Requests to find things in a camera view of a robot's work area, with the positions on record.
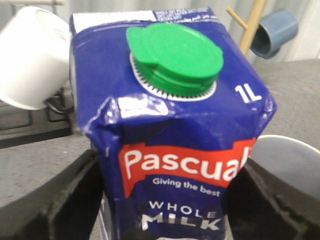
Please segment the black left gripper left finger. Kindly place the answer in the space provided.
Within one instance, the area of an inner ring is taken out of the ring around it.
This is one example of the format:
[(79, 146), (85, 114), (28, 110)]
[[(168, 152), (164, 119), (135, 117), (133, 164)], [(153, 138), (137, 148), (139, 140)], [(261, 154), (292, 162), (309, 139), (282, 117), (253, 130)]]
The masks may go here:
[(48, 182), (0, 208), (0, 238), (88, 240), (102, 195), (96, 154), (86, 150)]

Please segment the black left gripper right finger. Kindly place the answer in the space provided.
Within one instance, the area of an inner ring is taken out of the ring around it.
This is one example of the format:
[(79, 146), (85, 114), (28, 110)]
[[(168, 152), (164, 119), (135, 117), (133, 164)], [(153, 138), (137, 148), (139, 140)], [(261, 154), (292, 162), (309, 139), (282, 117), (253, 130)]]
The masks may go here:
[(227, 188), (227, 216), (235, 240), (318, 240), (320, 202), (252, 159)]

